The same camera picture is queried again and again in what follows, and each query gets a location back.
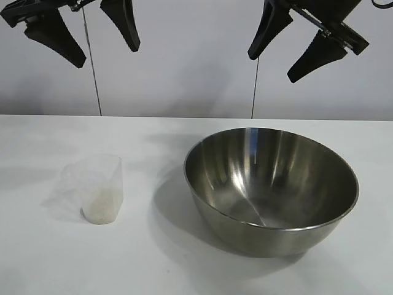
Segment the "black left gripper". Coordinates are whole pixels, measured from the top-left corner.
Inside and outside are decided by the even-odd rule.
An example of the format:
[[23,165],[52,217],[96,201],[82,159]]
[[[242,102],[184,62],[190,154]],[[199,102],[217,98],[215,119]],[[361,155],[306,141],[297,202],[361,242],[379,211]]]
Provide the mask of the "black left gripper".
[[[77,12],[91,2],[92,0],[17,0],[2,9],[1,17],[11,28],[25,21],[27,38],[52,49],[76,68],[82,68],[86,56],[69,32],[58,9],[68,6],[73,12]],[[103,0],[100,8],[120,31],[130,50],[137,52],[141,41],[132,0]]]

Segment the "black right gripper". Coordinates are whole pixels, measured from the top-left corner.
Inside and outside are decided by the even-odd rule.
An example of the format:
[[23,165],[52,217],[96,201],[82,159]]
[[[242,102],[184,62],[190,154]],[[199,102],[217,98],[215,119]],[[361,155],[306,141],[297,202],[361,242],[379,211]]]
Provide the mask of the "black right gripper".
[[249,58],[258,59],[268,44],[293,22],[290,8],[307,17],[310,15],[309,19],[318,22],[322,29],[289,69],[287,75],[291,82],[297,82],[312,71],[344,58],[348,53],[342,46],[360,55],[368,47],[368,41],[344,23],[344,19],[359,3],[359,0],[264,0],[261,21],[247,51]]

